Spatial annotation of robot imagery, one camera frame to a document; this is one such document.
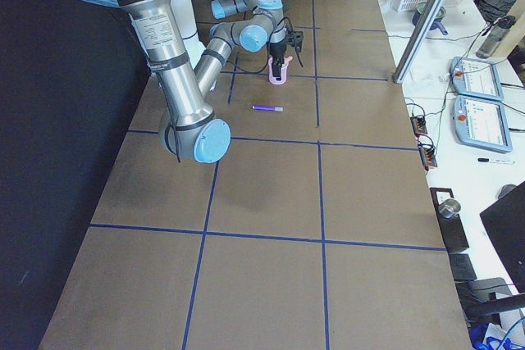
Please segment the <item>upper teach pendant tablet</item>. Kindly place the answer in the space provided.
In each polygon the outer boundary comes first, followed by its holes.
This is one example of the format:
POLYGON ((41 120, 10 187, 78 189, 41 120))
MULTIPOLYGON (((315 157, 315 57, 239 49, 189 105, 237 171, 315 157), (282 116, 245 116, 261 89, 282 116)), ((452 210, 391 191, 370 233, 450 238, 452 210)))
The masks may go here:
POLYGON ((455 91, 464 96, 502 102, 504 94, 495 63, 467 57, 454 57, 450 76, 455 91))

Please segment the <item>orange terminal block lower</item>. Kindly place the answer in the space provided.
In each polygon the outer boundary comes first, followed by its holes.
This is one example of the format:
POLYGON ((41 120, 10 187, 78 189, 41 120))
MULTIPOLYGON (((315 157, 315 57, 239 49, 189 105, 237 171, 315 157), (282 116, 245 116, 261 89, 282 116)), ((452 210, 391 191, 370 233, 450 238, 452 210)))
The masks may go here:
POLYGON ((418 151, 425 170, 437 168, 436 147, 432 143, 418 143, 418 151))

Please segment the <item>lower teach pendant tablet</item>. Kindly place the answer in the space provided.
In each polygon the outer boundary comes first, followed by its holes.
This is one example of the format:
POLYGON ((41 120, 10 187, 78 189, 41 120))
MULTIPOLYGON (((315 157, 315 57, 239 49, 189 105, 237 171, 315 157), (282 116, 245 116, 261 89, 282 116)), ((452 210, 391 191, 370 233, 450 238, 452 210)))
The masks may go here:
POLYGON ((500 102, 458 95, 452 117, 461 144, 500 153, 513 150, 507 118, 500 102))

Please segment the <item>dark water bottle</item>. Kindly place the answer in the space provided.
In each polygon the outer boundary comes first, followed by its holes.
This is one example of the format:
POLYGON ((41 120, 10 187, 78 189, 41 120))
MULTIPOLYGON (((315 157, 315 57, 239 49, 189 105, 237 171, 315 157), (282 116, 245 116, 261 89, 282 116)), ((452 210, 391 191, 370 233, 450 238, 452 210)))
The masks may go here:
POLYGON ((498 18, 491 25, 491 29, 488 32, 485 41, 476 52, 476 57, 481 59, 491 57, 515 23, 516 17, 512 15, 498 18))

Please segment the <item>teach pendant tablet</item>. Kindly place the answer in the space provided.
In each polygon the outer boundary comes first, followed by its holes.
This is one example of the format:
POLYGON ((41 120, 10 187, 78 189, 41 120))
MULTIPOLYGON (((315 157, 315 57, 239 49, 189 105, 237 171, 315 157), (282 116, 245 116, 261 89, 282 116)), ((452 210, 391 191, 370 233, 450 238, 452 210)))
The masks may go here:
POLYGON ((464 96, 502 102, 504 94, 495 63, 467 57, 454 57, 450 76, 455 91, 464 96))
POLYGON ((461 144, 500 153, 513 150, 507 118, 500 102, 458 95, 452 117, 461 144))

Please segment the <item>purple marker pen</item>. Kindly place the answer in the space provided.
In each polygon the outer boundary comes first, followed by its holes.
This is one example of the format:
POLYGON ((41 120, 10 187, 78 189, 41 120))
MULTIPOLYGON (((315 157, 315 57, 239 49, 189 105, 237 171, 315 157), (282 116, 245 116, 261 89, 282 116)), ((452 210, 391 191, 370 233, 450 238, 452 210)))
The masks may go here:
POLYGON ((264 106, 264 105, 252 105, 252 109, 255 111, 274 111, 274 112, 283 112, 283 107, 274 107, 274 106, 264 106))

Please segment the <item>black monitor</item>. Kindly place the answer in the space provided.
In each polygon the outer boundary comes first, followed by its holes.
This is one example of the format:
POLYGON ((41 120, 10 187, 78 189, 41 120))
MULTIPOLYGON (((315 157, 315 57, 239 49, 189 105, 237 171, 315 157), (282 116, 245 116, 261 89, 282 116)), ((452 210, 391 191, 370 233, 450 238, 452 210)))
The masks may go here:
POLYGON ((524 292, 524 183, 480 214, 482 224, 511 282, 524 292))

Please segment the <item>small metal cup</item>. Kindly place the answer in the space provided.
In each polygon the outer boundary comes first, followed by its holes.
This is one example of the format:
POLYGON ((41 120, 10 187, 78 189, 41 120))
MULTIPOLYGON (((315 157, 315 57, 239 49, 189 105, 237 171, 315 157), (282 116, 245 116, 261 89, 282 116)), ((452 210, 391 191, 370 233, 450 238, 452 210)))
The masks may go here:
POLYGON ((442 218, 450 219, 459 214, 461 205, 457 200, 447 198, 438 204, 437 209, 442 218))

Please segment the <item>orange terminal block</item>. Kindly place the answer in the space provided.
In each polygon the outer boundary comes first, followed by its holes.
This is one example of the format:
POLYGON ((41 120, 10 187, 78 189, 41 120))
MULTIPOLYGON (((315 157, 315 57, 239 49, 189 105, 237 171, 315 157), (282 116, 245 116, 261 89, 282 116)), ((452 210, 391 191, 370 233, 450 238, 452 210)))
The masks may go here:
POLYGON ((418 143, 418 151, 425 170, 437 168, 436 147, 432 143, 418 143))
POLYGON ((427 135, 427 123, 425 116, 411 116, 410 121, 415 136, 427 135))

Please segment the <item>black box on desk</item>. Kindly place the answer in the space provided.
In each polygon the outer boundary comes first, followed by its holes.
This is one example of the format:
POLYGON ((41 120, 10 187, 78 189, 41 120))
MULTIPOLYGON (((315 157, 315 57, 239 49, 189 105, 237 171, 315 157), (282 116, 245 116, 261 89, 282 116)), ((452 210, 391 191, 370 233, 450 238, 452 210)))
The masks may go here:
POLYGON ((447 198, 455 199, 452 190, 432 187, 430 188, 430 193, 445 248, 449 253, 460 253, 467 251, 469 244, 459 214, 450 219, 442 218, 438 214, 437 207, 440 202, 447 198))

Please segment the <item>pink plastic pen holder cup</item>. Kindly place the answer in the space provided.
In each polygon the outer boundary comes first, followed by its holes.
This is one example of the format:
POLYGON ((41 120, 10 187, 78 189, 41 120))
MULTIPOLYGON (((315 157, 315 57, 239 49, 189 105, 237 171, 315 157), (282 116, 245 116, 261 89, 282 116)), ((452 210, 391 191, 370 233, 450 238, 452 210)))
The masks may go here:
POLYGON ((271 84, 274 84, 274 85, 282 85, 282 84, 285 84, 286 81, 287 81, 287 78, 288 78, 288 67, 289 67, 289 64, 290 62, 286 62, 285 63, 285 76, 283 77, 283 80, 278 80, 277 79, 277 76, 273 76, 272 75, 272 57, 270 57, 268 59, 268 66, 269 66, 269 71, 268 71, 268 80, 271 84))

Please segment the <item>aluminium frame post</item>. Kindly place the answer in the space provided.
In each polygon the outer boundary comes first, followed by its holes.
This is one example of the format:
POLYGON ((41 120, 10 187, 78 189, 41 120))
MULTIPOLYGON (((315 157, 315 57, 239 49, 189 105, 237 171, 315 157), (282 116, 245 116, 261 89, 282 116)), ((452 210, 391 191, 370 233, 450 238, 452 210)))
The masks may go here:
POLYGON ((421 48, 432 22, 435 20, 444 0, 427 0, 423 13, 416 24, 403 55, 397 65, 392 79, 396 84, 402 84, 408 74, 413 61, 421 48))

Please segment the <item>orange terminal block upper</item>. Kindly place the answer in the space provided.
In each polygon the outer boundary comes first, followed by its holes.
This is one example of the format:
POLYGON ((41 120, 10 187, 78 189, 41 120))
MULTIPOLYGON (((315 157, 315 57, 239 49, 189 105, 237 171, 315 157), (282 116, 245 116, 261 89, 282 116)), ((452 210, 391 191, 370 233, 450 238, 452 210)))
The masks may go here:
POLYGON ((425 116, 411 116, 410 121, 415 136, 427 135, 427 123, 425 116))

